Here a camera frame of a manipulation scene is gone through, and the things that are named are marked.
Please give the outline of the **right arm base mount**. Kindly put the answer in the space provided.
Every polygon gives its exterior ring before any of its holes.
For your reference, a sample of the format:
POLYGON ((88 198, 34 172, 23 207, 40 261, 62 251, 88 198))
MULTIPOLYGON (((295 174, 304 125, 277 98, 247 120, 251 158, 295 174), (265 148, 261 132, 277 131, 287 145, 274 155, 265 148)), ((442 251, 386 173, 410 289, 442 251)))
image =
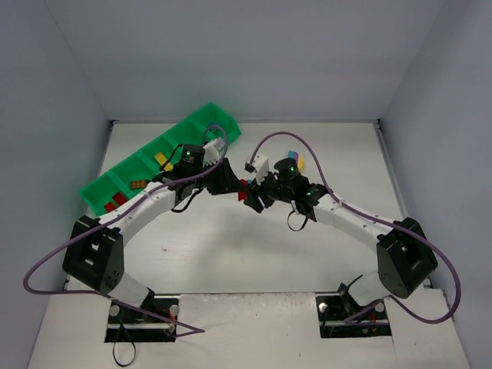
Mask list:
POLYGON ((346 291, 315 296, 317 319, 322 339, 390 337, 392 335, 385 303, 376 300, 361 307, 346 291))

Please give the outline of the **yellow long lego plate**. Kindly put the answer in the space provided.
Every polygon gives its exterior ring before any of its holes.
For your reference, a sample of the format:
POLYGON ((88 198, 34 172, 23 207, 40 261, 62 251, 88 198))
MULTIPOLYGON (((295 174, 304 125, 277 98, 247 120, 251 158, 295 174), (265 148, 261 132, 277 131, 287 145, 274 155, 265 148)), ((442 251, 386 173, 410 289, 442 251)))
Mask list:
POLYGON ((158 163, 159 171, 172 171, 173 169, 173 164, 171 163, 171 160, 168 159, 162 152, 158 152, 154 155, 154 159, 158 163))

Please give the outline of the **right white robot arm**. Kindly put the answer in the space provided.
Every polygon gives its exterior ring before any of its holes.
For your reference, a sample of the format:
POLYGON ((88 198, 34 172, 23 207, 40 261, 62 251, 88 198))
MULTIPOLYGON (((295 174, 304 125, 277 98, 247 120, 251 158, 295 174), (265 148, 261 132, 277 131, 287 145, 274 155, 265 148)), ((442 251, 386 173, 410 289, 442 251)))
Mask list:
POLYGON ((246 161, 245 169, 255 175, 244 200, 248 207, 262 212, 276 201, 284 202, 306 221, 342 231, 376 254, 376 270, 341 285, 341 292, 356 305, 365 307, 388 295, 406 299, 437 268, 437 259, 414 219, 365 218, 360 211, 348 210, 348 204, 335 201, 325 186, 309 182, 293 158, 270 166, 267 157, 256 155, 246 161))

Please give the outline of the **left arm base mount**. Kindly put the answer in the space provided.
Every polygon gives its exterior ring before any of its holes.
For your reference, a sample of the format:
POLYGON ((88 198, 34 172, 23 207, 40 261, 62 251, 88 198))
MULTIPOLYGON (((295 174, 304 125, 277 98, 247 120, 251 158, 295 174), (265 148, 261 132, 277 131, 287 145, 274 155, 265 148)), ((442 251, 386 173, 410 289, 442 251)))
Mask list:
POLYGON ((137 356, 137 344, 174 343, 177 328, 160 318, 143 314, 115 302, 108 309, 105 343, 120 368, 130 367, 137 356))

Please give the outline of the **small red lego brick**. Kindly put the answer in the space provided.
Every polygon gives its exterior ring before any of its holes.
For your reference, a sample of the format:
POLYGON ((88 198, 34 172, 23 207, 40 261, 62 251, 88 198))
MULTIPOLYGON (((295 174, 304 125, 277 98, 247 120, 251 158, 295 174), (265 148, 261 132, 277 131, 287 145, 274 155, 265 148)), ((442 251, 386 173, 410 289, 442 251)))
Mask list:
POLYGON ((107 204, 104 206, 104 208, 105 208, 105 210, 106 210, 107 212, 111 212, 111 211, 113 211, 113 210, 115 210, 115 209, 116 209, 115 205, 114 205, 112 202, 107 203, 107 204))

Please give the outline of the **long red lego brick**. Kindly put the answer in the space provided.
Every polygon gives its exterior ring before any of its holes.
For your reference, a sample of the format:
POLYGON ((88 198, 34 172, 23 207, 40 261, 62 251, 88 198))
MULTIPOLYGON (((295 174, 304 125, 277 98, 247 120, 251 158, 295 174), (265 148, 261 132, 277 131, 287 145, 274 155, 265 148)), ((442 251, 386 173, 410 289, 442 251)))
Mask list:
POLYGON ((118 206, 122 206, 128 201, 128 198, 121 192, 117 192, 112 196, 112 199, 114 203, 116 203, 118 206))

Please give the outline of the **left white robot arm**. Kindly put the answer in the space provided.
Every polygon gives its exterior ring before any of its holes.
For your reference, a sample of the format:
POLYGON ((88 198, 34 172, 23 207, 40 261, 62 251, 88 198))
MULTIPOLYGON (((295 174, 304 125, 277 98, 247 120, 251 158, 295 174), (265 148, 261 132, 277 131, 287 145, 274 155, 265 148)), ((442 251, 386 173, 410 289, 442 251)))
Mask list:
POLYGON ((162 171, 132 199, 100 218, 79 218, 65 252, 62 269, 92 291, 125 304, 148 309, 155 293, 125 272, 127 243, 156 217, 183 211, 200 191, 229 194, 244 185, 224 156, 226 144, 214 139, 186 144, 171 171, 162 171))

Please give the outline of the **brown lego plate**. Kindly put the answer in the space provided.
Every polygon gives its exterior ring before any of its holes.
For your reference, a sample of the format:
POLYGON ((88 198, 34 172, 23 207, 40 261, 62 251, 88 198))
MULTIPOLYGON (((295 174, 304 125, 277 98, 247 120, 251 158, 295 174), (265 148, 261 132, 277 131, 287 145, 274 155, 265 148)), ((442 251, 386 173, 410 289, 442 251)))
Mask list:
POLYGON ((129 188, 131 190, 144 189, 147 187, 149 180, 136 180, 131 181, 129 184, 129 188))

